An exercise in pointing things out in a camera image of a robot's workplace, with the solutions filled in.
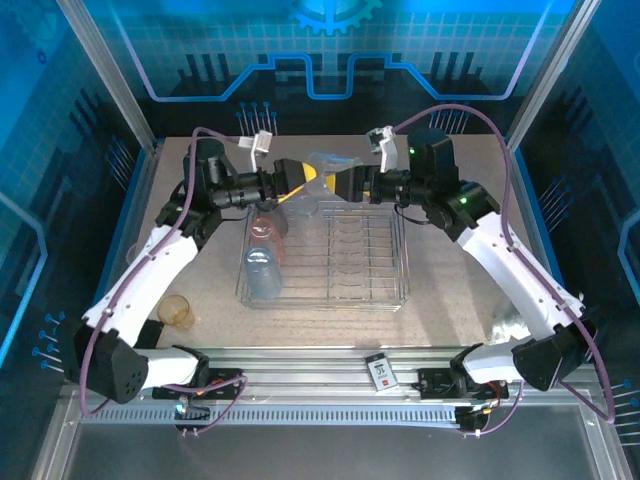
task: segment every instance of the glass wall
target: glass wall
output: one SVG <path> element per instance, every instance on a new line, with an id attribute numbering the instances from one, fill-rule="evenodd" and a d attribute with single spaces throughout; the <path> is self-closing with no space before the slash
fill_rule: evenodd
<path id="1" fill-rule="evenodd" d="M 469 103 L 506 131 L 574 0 L 89 1 L 157 136 L 350 134 Z M 442 115 L 449 133 L 484 131 Z"/>
<path id="2" fill-rule="evenodd" d="M 55 1 L 0 0 L 0 63 L 0 470 L 27 478 L 138 147 Z"/>
<path id="3" fill-rule="evenodd" d="M 549 231 L 565 283 L 569 290 L 583 292 L 585 303 L 597 309 L 593 315 L 602 320 L 612 383 L 630 378 L 636 389 L 640 383 L 639 18 L 636 1 L 602 1 L 522 143 L 544 219 L 540 226 Z M 637 447 L 629 447 L 627 453 L 637 462 Z"/>

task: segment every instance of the small box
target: small box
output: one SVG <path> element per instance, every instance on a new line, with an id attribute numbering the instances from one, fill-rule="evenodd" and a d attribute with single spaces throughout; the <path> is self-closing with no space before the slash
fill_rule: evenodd
<path id="1" fill-rule="evenodd" d="M 387 360 L 387 356 L 384 353 L 370 355 L 365 357 L 364 361 L 367 364 L 369 375 L 371 375 L 373 386 L 377 391 L 380 392 L 398 386 L 398 380 L 396 380 L 389 360 Z"/>

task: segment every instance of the wire dish rack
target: wire dish rack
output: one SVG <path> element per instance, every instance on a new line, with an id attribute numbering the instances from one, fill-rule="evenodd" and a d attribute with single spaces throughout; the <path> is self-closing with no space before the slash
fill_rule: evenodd
<path id="1" fill-rule="evenodd" d="M 250 248 L 250 212 L 245 228 L 236 295 L 254 309 L 396 311 L 409 295 L 403 219 L 382 205 L 322 201 L 324 235 L 301 235 L 298 218 L 287 212 L 289 232 L 280 266 L 284 288 L 273 300 L 251 295 L 244 271 Z"/>

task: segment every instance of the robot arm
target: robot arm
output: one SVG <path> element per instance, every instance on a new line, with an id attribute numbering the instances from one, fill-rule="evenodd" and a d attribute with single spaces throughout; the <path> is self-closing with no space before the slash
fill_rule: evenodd
<path id="1" fill-rule="evenodd" d="M 531 336 L 500 345 L 475 345 L 452 361 L 452 371 L 468 385 L 494 380 L 525 380 L 546 391 L 583 363 L 587 345 L 533 271 L 533 265 L 578 318 L 582 303 L 540 265 L 511 228 L 510 246 L 502 231 L 497 202 L 480 185 L 459 179 L 453 144 L 439 130 L 409 135 L 409 170 L 359 166 L 336 177 L 336 193 L 348 201 L 419 205 L 427 219 L 474 257 L 504 290 L 523 316 Z M 584 322 L 594 334 L 593 325 Z"/>
<path id="2" fill-rule="evenodd" d="M 187 154 L 185 179 L 189 177 L 189 168 Z M 205 386 L 209 370 L 206 356 L 180 346 L 140 350 L 135 345 L 164 291 L 222 223 L 223 209 L 277 201 L 279 196 L 305 181 L 304 169 L 299 162 L 277 160 L 275 170 L 275 173 L 267 174 L 256 168 L 253 172 L 238 174 L 226 158 L 221 142 L 201 139 L 196 150 L 193 199 L 180 228 L 159 251 L 154 250 L 183 211 L 186 196 L 179 193 L 181 185 L 163 207 L 142 251 L 120 280 L 81 319 L 69 318 L 62 326 L 59 342 L 65 377 L 79 382 L 80 366 L 91 334 L 107 313 L 109 318 L 98 336 L 89 366 L 89 389 L 118 403 L 126 403 L 143 388 L 169 384 Z M 145 257 L 150 257 L 149 261 L 109 311 L 116 290 Z"/>

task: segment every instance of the wooden tabletop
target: wooden tabletop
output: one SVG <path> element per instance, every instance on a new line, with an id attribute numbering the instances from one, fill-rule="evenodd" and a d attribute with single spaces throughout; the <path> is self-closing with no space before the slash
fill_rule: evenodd
<path id="1" fill-rule="evenodd" d="M 504 187 L 504 163 L 491 135 L 452 136 L 460 177 L 482 184 L 498 201 Z M 399 167 L 408 166 L 405 137 L 398 137 Z M 162 149 L 138 245 L 147 239 L 154 218 L 182 179 L 182 158 L 189 138 L 167 138 Z M 233 144 L 227 156 L 239 171 L 249 170 L 246 150 Z M 277 158 L 305 160 L 313 152 L 332 152 L 379 162 L 364 136 L 276 136 L 259 165 L 269 168 Z M 522 216 L 513 196 L 509 219 L 528 244 Z M 424 218 L 418 207 L 406 214 Z M 240 217 L 234 210 L 224 217 Z M 181 294 L 196 314 L 186 332 L 166 327 L 160 346 L 286 347 L 286 346 L 442 346 L 470 345 L 486 340 L 493 311 L 506 297 L 468 254 L 432 226 L 407 223 L 411 292 L 397 312 L 251 310 L 235 295 L 244 222 L 227 222 L 168 288 Z M 155 309 L 151 315 L 157 318 Z"/>

